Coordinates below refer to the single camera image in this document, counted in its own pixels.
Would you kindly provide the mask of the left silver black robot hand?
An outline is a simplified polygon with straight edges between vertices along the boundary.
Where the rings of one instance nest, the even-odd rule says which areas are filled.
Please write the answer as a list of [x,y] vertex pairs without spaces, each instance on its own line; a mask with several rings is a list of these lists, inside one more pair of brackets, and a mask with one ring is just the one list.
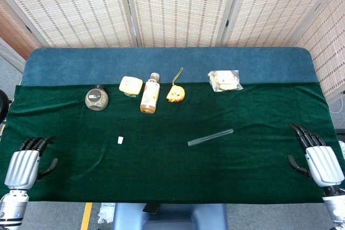
[[44,150],[54,139],[54,136],[25,139],[11,157],[4,184],[11,190],[27,191],[36,181],[50,175],[57,167],[57,158],[44,171],[39,171],[39,165]]

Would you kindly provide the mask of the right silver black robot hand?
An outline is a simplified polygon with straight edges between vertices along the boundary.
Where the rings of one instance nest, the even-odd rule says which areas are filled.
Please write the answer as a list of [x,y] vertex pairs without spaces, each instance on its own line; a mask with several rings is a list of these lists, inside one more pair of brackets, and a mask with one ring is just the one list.
[[289,155],[288,162],[297,172],[312,178],[319,187],[339,186],[344,181],[344,174],[332,147],[316,133],[302,126],[292,124],[291,128],[300,143],[308,169],[297,164]]

